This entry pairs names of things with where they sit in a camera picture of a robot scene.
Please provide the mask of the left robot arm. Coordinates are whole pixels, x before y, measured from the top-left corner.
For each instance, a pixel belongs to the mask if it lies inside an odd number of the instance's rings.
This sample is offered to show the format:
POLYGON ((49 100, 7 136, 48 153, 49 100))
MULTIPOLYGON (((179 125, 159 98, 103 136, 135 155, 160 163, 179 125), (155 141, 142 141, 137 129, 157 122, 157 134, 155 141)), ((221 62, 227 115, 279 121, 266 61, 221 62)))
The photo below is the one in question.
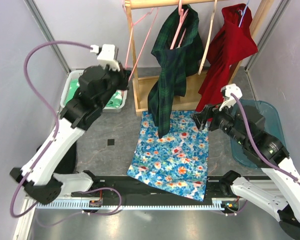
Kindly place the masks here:
POLYGON ((62 108, 57 125, 33 158, 23 167, 14 167, 10 176, 22 184, 24 191, 37 202, 47 205, 59 196, 84 192, 96 196, 100 185, 94 175, 57 173, 55 169, 75 142, 102 114, 103 109, 118 91, 128 89, 131 71, 121 67, 90 66, 78 78, 78 88, 62 108))

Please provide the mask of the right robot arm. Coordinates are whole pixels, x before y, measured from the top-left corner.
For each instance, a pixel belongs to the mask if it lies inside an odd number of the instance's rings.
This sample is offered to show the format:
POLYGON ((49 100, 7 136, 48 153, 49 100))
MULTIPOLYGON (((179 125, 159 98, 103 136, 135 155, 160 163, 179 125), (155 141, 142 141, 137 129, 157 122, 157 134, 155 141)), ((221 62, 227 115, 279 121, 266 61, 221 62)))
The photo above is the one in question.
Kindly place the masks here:
POLYGON ((209 131, 222 130, 246 158, 262 170, 281 192, 277 197, 230 170, 220 180, 219 191, 225 197, 243 197, 277 220, 282 230, 300 240, 300 175, 285 145, 265 131, 266 118, 253 105, 229 107, 208 104, 191 118, 202 130, 211 120, 209 131))

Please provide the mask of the light blue wire hanger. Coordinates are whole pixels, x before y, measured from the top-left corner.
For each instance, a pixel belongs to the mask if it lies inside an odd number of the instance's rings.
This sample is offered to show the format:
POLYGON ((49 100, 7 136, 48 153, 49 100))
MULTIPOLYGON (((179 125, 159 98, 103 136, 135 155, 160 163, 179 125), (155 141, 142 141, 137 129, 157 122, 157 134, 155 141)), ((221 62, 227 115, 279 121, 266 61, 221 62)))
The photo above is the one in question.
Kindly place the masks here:
POLYGON ((248 0, 246 2, 244 9, 240 10, 241 18, 240 18, 239 25, 238 25, 239 28, 242 26, 242 23, 243 23, 243 20, 244 20, 244 17, 245 17, 245 14, 246 14, 249 3, 250 3, 250 0, 248 0))

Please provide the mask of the red skirt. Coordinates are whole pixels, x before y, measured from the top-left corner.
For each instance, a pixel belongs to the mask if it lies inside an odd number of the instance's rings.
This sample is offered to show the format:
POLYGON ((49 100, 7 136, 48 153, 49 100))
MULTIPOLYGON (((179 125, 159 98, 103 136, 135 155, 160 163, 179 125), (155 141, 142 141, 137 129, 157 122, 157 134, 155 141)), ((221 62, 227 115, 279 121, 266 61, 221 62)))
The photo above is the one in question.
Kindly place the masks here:
POLYGON ((251 32, 253 20, 249 7, 246 10, 241 27, 240 10, 245 8, 244 3, 224 7, 221 12, 224 24, 211 41, 206 59, 210 67, 198 91, 201 99, 196 107, 201 112, 207 104, 220 104, 223 101, 221 88, 228 84, 231 65, 258 52, 251 32))

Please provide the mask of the dark green plaid cloth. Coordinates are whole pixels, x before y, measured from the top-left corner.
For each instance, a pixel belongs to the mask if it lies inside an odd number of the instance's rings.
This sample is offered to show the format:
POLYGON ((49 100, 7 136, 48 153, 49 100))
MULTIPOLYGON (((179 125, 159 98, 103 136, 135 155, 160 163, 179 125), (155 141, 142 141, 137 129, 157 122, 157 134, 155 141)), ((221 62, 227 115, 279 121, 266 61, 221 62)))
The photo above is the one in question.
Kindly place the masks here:
POLYGON ((184 97, 187 89, 186 77, 196 74, 204 46, 199 34, 199 16, 190 6, 183 5, 187 16, 181 26, 173 48, 180 15, 175 9, 163 23, 151 54, 161 67, 158 81, 147 97, 148 112, 152 114, 158 137, 161 139, 170 131, 170 118, 175 96, 184 97))

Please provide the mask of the floral blue cloth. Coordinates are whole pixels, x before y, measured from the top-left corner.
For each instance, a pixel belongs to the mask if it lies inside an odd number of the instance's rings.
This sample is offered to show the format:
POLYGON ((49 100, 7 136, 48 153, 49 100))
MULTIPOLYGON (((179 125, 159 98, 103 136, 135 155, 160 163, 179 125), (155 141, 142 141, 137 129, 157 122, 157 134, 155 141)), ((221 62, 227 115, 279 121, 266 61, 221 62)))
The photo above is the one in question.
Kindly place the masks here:
POLYGON ((158 135, 153 117, 142 113, 139 137, 127 175, 150 187, 202 202, 208 178, 209 136, 192 111, 172 111, 170 131, 158 135))

